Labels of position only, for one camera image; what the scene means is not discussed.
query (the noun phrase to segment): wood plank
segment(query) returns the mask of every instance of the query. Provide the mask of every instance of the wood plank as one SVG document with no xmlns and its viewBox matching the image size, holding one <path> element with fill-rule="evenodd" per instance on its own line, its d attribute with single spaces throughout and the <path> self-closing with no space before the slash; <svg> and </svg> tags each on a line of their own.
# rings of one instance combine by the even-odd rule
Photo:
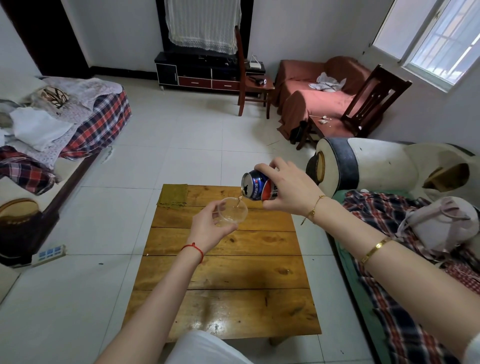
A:
<svg viewBox="0 0 480 364">
<path fill-rule="evenodd" d="M 187 206 L 207 206 L 210 201 L 223 200 L 226 197 L 238 197 L 240 187 L 188 185 Z M 263 209 L 261 201 L 242 199 L 247 207 Z"/>
<path fill-rule="evenodd" d="M 133 291 L 123 324 L 151 291 Z M 308 289 L 187 291 L 168 342 L 192 329 L 221 339 L 321 334 Z"/>
<path fill-rule="evenodd" d="M 168 272 L 174 256 L 143 256 L 134 290 L 152 290 Z M 309 288 L 301 256 L 228 256 L 204 258 L 190 290 Z"/>
<path fill-rule="evenodd" d="M 157 206 L 152 221 L 154 228 L 190 228 L 192 217 L 202 210 L 199 206 Z M 292 216 L 281 211 L 251 209 L 238 230 L 295 231 Z"/>
<path fill-rule="evenodd" d="M 177 255 L 190 229 L 151 228 L 144 255 Z M 290 231 L 237 230 L 208 255 L 301 255 L 297 235 Z"/>
</svg>

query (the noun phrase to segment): window frame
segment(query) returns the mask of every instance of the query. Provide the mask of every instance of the window frame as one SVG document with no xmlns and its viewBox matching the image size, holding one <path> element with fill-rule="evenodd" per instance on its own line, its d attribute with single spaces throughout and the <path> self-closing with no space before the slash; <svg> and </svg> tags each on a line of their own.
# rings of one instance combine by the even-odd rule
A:
<svg viewBox="0 0 480 364">
<path fill-rule="evenodd" d="M 444 92 L 449 92 L 452 89 L 456 88 L 465 78 L 466 75 L 468 75 L 472 69 L 476 68 L 480 64 L 480 57 L 478 57 L 472 65 L 468 68 L 468 70 L 455 82 L 454 84 L 451 84 L 450 82 L 444 80 L 443 78 L 428 72 L 424 70 L 423 68 L 411 63 L 411 60 L 421 47 L 423 41 L 425 38 L 428 36 L 430 33 L 431 29 L 435 25 L 435 23 L 438 21 L 438 19 L 442 16 L 444 10 L 446 9 L 447 5 L 449 4 L 450 0 L 437 0 L 435 4 L 433 5 L 432 9 L 428 13 L 427 17 L 425 18 L 424 22 L 418 29 L 418 32 L 416 35 L 413 37 L 412 41 L 410 42 L 409 46 L 405 50 L 403 56 L 401 59 L 398 59 L 397 57 L 385 52 L 384 50 L 378 48 L 375 46 L 375 41 L 377 40 L 379 34 L 384 28 L 385 22 L 388 20 L 388 17 L 390 16 L 390 13 L 392 12 L 392 9 L 395 5 L 397 0 L 394 0 L 392 2 L 392 5 L 390 6 L 390 9 L 387 13 L 387 16 L 385 17 L 384 21 L 382 22 L 382 26 L 378 30 L 377 34 L 375 35 L 374 41 L 371 43 L 372 47 L 375 47 L 376 50 L 379 50 L 380 52 L 386 54 L 388 57 L 393 58 L 394 60 L 397 61 L 400 67 L 402 67 L 404 70 L 414 74 L 415 76 L 421 78 L 422 80 L 430 83 L 431 85 L 435 86 L 436 88 L 444 91 Z"/>
</svg>

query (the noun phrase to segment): green cloth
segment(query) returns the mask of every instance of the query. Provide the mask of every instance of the green cloth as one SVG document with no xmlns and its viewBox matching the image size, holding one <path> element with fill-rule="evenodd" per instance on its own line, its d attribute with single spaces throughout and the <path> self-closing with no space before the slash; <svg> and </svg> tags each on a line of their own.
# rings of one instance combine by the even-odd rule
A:
<svg viewBox="0 0 480 364">
<path fill-rule="evenodd" d="M 348 190 L 337 191 L 333 196 L 333 199 L 342 203 L 345 200 L 345 195 L 347 194 Z M 411 196 L 406 191 L 376 191 L 385 194 L 397 194 L 404 197 Z M 348 284 L 355 296 L 355 300 L 357 301 L 357 305 L 360 309 L 361 315 L 363 316 L 363 320 L 365 321 L 365 325 L 367 326 L 368 332 L 372 339 L 373 345 L 377 351 L 377 354 L 380 358 L 380 362 L 383 364 L 391 364 L 390 354 L 388 352 L 388 346 L 386 343 L 386 335 L 382 324 L 380 323 L 380 319 L 377 315 L 373 312 L 373 304 L 363 288 L 362 284 L 359 281 L 357 271 L 355 270 L 355 266 L 352 261 L 352 256 L 350 253 L 343 248 L 340 243 L 335 240 L 336 249 L 338 251 L 338 255 L 340 256 L 340 261 L 342 262 L 342 267 L 347 276 Z"/>
<path fill-rule="evenodd" d="M 186 184 L 164 184 L 157 205 L 184 206 L 187 203 Z"/>
</svg>

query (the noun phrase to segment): red drawer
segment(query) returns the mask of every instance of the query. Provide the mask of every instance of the red drawer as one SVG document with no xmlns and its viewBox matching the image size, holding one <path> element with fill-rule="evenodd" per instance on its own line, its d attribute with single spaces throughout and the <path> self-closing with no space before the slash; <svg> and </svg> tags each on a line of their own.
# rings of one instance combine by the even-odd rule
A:
<svg viewBox="0 0 480 364">
<path fill-rule="evenodd" d="M 204 78 L 191 78 L 179 76 L 180 86 L 212 88 L 211 80 L 205 80 Z"/>
<path fill-rule="evenodd" d="M 217 90 L 238 91 L 238 90 L 240 90 L 240 82 L 213 80 L 212 81 L 212 88 L 215 88 Z"/>
</svg>

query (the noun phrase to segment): glass cup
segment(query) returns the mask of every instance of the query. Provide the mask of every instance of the glass cup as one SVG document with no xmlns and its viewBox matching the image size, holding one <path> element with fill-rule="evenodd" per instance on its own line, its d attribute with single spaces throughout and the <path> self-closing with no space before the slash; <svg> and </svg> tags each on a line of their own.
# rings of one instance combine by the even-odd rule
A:
<svg viewBox="0 0 480 364">
<path fill-rule="evenodd" d="M 235 197 L 224 198 L 214 212 L 214 220 L 218 226 L 240 224 L 248 214 L 247 205 Z"/>
</svg>

